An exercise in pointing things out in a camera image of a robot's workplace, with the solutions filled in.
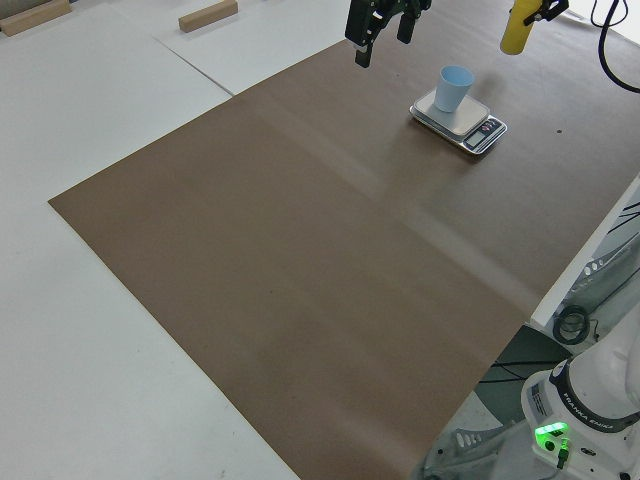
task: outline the yellow cylinder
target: yellow cylinder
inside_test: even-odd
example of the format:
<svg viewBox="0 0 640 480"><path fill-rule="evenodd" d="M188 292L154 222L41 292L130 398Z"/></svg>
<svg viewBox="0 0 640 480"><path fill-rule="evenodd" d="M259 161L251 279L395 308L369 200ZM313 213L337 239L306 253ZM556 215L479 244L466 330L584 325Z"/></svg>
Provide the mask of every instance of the yellow cylinder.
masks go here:
<svg viewBox="0 0 640 480"><path fill-rule="evenodd" d="M500 50L507 55L518 55L524 50L533 23L525 26L524 19L537 12L542 5L541 0L516 0L511 10L507 28L500 42Z"/></svg>

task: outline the plastic cup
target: plastic cup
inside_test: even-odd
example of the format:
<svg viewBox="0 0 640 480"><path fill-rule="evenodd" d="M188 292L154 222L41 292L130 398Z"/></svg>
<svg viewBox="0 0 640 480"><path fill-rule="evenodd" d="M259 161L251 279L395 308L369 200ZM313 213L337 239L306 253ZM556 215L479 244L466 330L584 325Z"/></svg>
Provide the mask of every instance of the plastic cup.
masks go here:
<svg viewBox="0 0 640 480"><path fill-rule="evenodd" d="M459 65L440 70L440 81L433 104L443 112L454 112L475 81L473 73Z"/></svg>

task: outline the wooden block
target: wooden block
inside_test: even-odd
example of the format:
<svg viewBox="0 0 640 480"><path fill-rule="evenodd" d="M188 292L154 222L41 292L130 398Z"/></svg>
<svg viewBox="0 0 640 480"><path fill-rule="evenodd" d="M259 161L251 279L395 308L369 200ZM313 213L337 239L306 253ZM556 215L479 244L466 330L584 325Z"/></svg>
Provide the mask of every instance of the wooden block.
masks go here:
<svg viewBox="0 0 640 480"><path fill-rule="evenodd" d="M183 32L192 32L236 13L238 13L238 2L236 0L222 0L215 5L180 17L178 25L180 25L180 30Z"/></svg>
<svg viewBox="0 0 640 480"><path fill-rule="evenodd" d="M5 35L11 36L69 12L71 12L69 0L51 0L25 12L0 20L0 29Z"/></svg>

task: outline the scale platform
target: scale platform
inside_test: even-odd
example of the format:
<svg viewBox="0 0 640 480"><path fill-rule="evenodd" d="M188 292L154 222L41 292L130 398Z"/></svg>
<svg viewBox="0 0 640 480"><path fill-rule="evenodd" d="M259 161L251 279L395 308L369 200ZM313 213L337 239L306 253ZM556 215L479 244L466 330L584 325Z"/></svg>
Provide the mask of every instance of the scale platform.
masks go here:
<svg viewBox="0 0 640 480"><path fill-rule="evenodd" d="M411 115L433 131L474 155L485 153L507 131L507 125L489 113L489 107L470 96L447 113L433 104L435 89L411 106Z"/></svg>

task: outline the brown mat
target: brown mat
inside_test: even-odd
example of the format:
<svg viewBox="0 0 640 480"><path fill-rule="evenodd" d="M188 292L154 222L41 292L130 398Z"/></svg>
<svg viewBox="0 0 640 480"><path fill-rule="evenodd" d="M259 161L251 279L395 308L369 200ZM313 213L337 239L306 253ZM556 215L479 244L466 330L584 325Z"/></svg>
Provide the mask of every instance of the brown mat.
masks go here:
<svg viewBox="0 0 640 480"><path fill-rule="evenodd" d="M405 478L640 170L597 32L506 57L509 6L434 2L369 70L338 44L51 201L304 480ZM450 63L510 127L477 164L407 112Z"/></svg>

